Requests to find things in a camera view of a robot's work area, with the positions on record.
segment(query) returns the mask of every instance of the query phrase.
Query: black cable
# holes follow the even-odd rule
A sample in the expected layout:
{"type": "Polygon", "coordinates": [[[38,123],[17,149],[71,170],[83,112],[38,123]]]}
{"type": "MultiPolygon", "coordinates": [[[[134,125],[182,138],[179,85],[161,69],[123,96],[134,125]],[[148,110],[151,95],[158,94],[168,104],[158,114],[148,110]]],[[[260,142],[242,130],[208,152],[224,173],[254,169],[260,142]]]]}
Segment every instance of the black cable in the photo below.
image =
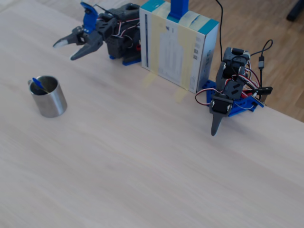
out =
{"type": "Polygon", "coordinates": [[[254,55],[258,54],[258,53],[262,53],[262,55],[263,55],[264,51],[269,50],[269,49],[272,47],[273,43],[274,43],[274,41],[273,41],[272,39],[268,40],[268,41],[265,43],[265,45],[264,45],[264,47],[263,47],[263,49],[262,49],[261,51],[255,52],[255,53],[251,54],[251,56],[254,56],[254,55]],[[268,48],[265,49],[265,47],[267,46],[267,44],[268,44],[269,42],[271,42],[270,46],[269,46],[268,48]]]}
{"type": "Polygon", "coordinates": [[[260,85],[261,85],[261,88],[262,88],[262,83],[263,83],[263,70],[260,69],[260,85]]]}
{"type": "MultiPolygon", "coordinates": [[[[231,60],[230,60],[230,67],[232,68],[233,72],[237,75],[238,77],[238,72],[235,71],[235,69],[233,68],[232,66],[232,63],[233,63],[233,60],[235,58],[243,58],[247,61],[247,58],[245,56],[234,56],[231,60]]],[[[246,80],[244,80],[243,78],[241,77],[238,77],[242,82],[244,82],[247,86],[249,86],[252,90],[255,90],[256,88],[254,88],[250,83],[248,83],[246,80]]]]}
{"type": "Polygon", "coordinates": [[[222,9],[222,13],[221,13],[221,16],[220,16],[220,25],[219,25],[219,45],[220,45],[220,61],[223,62],[222,23],[223,23],[224,9],[223,9],[223,6],[220,4],[220,2],[218,0],[215,0],[215,1],[218,3],[218,5],[222,9]]]}

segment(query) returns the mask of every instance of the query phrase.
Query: electronic cable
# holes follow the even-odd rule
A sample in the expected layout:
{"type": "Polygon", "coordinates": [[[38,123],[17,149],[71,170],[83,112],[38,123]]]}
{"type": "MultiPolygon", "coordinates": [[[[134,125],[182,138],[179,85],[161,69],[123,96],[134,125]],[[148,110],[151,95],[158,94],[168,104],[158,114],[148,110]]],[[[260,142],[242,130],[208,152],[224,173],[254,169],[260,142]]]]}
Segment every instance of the electronic cable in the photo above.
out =
{"type": "Polygon", "coordinates": [[[224,16],[224,9],[222,4],[218,1],[215,0],[218,5],[220,6],[222,13],[220,15],[220,25],[219,25],[219,45],[220,45],[220,61],[223,62],[223,48],[222,48],[222,22],[223,22],[223,16],[224,16]]]}

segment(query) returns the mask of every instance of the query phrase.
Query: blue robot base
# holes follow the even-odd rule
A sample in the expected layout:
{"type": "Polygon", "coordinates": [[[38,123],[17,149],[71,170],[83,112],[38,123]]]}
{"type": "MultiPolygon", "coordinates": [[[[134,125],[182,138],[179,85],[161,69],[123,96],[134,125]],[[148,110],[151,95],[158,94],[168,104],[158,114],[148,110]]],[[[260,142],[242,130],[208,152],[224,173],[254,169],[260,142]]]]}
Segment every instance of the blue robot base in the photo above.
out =
{"type": "MultiPolygon", "coordinates": [[[[211,81],[211,80],[208,80],[205,83],[205,85],[203,86],[203,89],[207,89],[207,88],[214,88],[215,89],[216,88],[216,83],[211,81]]],[[[207,91],[207,103],[211,102],[212,96],[214,94],[215,94],[215,91],[213,91],[213,90],[208,90],[207,91]]],[[[252,96],[248,96],[246,98],[240,98],[239,100],[234,100],[231,112],[229,114],[229,117],[237,115],[237,114],[245,112],[245,111],[254,112],[254,110],[257,108],[257,105],[264,108],[264,105],[252,96]]]]}

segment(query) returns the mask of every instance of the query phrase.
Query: connector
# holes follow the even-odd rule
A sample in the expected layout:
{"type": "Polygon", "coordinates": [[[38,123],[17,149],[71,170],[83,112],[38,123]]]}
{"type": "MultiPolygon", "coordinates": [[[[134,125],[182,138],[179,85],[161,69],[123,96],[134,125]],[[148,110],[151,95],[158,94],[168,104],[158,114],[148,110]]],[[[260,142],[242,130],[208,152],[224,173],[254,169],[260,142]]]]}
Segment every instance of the connector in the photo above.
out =
{"type": "Polygon", "coordinates": [[[260,70],[263,70],[264,69],[264,56],[260,56],[258,58],[258,68],[260,70]]]}
{"type": "Polygon", "coordinates": [[[257,89],[257,95],[269,95],[272,92],[272,87],[262,87],[257,89]]]}

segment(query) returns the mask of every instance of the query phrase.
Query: red wire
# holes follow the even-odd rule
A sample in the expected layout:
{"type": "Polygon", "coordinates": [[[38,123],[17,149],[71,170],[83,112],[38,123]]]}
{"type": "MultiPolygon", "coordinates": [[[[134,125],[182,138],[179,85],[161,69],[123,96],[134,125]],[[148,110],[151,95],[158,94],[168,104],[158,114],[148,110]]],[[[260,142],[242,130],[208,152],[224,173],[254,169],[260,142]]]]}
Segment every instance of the red wire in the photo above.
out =
{"type": "Polygon", "coordinates": [[[258,79],[257,75],[255,74],[255,72],[252,69],[248,69],[245,68],[246,70],[250,71],[251,73],[253,73],[253,75],[256,77],[257,83],[258,83],[258,87],[261,87],[261,83],[260,80],[258,79]]]}

